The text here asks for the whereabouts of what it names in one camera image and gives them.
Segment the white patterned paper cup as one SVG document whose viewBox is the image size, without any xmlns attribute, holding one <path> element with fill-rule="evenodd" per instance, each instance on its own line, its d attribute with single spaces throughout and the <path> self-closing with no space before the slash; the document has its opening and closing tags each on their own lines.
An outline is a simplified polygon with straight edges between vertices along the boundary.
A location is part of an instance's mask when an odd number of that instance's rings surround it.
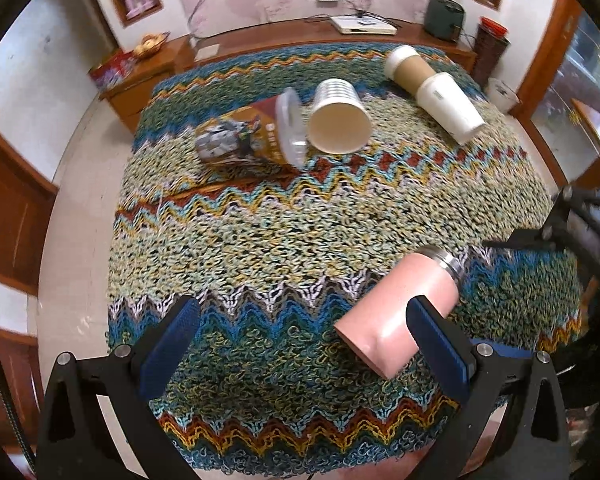
<svg viewBox="0 0 600 480">
<path fill-rule="evenodd" d="M 364 148 L 372 136 L 373 125 L 352 84 L 329 78 L 315 89 L 306 131 L 314 148 L 343 155 Z"/>
</svg>

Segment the white set-top box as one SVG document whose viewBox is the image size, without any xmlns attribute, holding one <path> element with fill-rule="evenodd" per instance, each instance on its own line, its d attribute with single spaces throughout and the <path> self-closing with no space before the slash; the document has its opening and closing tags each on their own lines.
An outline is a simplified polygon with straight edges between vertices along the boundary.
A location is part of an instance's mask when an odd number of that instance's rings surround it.
<svg viewBox="0 0 600 480">
<path fill-rule="evenodd" d="M 374 35 L 396 36 L 398 29 L 383 18 L 376 18 L 368 14 L 358 15 L 332 15 L 329 18 L 340 34 L 343 35 Z"/>
</svg>

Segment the brown sleeve paper cup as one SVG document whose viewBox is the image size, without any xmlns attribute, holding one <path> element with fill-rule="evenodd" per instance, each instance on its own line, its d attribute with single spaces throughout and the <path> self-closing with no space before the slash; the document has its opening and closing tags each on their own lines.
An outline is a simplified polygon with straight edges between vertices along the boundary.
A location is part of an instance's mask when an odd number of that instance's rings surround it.
<svg viewBox="0 0 600 480">
<path fill-rule="evenodd" d="M 414 96 L 436 71 L 413 47 L 402 44 L 387 54 L 384 73 L 388 79 Z"/>
</svg>

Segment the red tin box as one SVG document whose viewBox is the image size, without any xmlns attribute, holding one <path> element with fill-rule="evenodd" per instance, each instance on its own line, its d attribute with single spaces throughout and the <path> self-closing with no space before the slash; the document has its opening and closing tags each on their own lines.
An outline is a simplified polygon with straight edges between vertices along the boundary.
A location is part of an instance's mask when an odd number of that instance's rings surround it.
<svg viewBox="0 0 600 480">
<path fill-rule="evenodd" d="M 105 92 L 124 81 L 134 70 L 136 58 L 132 51 L 114 51 L 109 58 L 88 71 L 99 92 Z"/>
</svg>

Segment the pink steel tumbler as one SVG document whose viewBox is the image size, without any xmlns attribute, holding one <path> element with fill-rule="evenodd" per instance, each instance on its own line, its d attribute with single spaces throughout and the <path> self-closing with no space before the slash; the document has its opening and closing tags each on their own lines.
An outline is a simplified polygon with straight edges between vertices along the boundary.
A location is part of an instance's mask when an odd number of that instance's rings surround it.
<svg viewBox="0 0 600 480">
<path fill-rule="evenodd" d="M 377 375 L 391 379 L 418 347 L 406 325 L 408 302 L 426 297 L 448 315 L 460 299 L 460 259 L 437 246 L 422 246 L 400 262 L 335 323 L 340 338 Z"/>
</svg>

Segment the brown wooden door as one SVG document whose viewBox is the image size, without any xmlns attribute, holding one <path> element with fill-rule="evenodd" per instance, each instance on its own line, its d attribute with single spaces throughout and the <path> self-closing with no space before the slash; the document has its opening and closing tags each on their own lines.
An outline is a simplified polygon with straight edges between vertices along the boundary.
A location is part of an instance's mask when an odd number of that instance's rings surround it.
<svg viewBox="0 0 600 480">
<path fill-rule="evenodd" d="M 35 170 L 0 133 L 0 285 L 38 293 L 43 247 L 57 186 Z M 0 361 L 24 435 L 38 436 L 43 387 L 38 342 L 23 328 L 0 323 Z"/>
</svg>

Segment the wooden tv cabinet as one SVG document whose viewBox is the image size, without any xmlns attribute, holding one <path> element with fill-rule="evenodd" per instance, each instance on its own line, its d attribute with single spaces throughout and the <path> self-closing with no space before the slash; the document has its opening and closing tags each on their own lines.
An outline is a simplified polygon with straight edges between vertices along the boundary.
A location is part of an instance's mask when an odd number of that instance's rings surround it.
<svg viewBox="0 0 600 480">
<path fill-rule="evenodd" d="M 398 32 L 396 36 L 374 35 L 343 35 L 332 26 L 328 18 L 298 18 L 275 23 L 253 25 L 228 32 L 221 32 L 206 39 L 192 40 L 194 54 L 200 47 L 209 44 L 219 44 L 220 50 L 215 58 L 208 58 L 201 62 L 206 64 L 209 60 L 222 60 L 234 55 L 257 52 L 300 44 L 326 44 L 326 42 L 383 42 L 388 44 L 411 44 L 441 50 L 445 55 L 462 66 L 467 73 L 472 71 L 476 54 L 473 50 L 459 42 L 446 42 L 425 32 L 424 26 L 417 23 L 396 20 Z"/>
</svg>

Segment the fruit bowl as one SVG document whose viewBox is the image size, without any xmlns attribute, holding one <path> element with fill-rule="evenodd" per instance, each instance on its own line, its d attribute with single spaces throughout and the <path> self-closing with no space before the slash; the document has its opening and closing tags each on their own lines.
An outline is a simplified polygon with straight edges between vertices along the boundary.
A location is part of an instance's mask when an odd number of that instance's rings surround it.
<svg viewBox="0 0 600 480">
<path fill-rule="evenodd" d="M 137 60 L 146 60 L 157 54 L 166 44 L 170 34 L 160 32 L 160 34 L 151 34 L 143 36 L 140 43 L 133 49 L 133 56 Z"/>
</svg>

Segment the small wooden drawer cabinet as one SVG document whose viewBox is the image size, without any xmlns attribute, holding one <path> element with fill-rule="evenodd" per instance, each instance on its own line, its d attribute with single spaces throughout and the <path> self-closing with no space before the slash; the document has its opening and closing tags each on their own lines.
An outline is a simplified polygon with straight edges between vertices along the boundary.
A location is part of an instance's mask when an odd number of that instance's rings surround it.
<svg viewBox="0 0 600 480">
<path fill-rule="evenodd" d="M 192 68 L 194 56 L 187 36 L 169 40 L 151 58 L 138 62 L 129 76 L 102 93 L 99 99 L 107 101 L 122 124 L 135 133 L 155 86 Z"/>
</svg>

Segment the white card on cabinet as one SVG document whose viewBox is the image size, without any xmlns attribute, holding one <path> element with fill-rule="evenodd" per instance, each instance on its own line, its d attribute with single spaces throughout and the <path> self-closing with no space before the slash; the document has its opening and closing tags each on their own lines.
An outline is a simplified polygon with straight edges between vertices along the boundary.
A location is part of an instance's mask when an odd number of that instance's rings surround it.
<svg viewBox="0 0 600 480">
<path fill-rule="evenodd" d="M 195 61 L 201 62 L 208 60 L 208 58 L 215 58 L 220 50 L 219 44 L 209 44 L 205 47 L 200 47 L 196 50 Z"/>
</svg>

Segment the white waste bin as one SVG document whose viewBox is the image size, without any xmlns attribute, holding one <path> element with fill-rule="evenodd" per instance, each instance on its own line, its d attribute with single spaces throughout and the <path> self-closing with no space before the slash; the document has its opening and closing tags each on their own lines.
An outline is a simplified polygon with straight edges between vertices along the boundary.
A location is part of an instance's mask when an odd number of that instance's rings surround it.
<svg viewBox="0 0 600 480">
<path fill-rule="evenodd" d="M 503 81 L 490 77 L 486 84 L 486 97 L 503 114 L 509 114 L 519 104 L 517 93 Z"/>
</svg>

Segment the colourful knitted table cloth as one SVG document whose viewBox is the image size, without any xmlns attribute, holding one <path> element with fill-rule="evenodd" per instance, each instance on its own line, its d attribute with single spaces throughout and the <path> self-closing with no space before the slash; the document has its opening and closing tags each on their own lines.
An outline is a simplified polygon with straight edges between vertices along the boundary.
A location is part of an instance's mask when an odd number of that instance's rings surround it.
<svg viewBox="0 0 600 480">
<path fill-rule="evenodd" d="M 566 252 L 497 252 L 538 228 L 552 202 L 516 134 L 459 65 L 486 122 L 452 142 L 384 75 L 378 42 L 306 44 L 228 58 L 160 81 L 140 115 L 109 256 L 108 342 L 134 342 L 176 298 L 201 318 L 166 392 L 150 404 L 186 463 L 290 477 L 419 450 L 454 412 L 422 359 L 372 372 L 335 322 L 408 252 L 436 245 L 466 276 L 451 318 L 471 337 L 554 351 L 577 339 L 582 288 Z M 310 151 L 302 169 L 211 168 L 208 120 L 294 89 L 354 85 L 373 124 L 364 148 Z"/>
</svg>

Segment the dark tall basket red lid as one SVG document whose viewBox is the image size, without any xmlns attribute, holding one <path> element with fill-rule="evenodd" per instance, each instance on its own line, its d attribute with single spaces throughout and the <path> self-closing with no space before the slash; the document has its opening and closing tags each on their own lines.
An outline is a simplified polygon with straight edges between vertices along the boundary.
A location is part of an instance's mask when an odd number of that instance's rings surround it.
<svg viewBox="0 0 600 480">
<path fill-rule="evenodd" d="M 484 87 L 488 83 L 495 67 L 508 48 L 507 34 L 508 29 L 500 23 L 486 16 L 480 18 L 474 43 L 476 58 L 470 73 L 472 79 L 480 87 Z"/>
</svg>

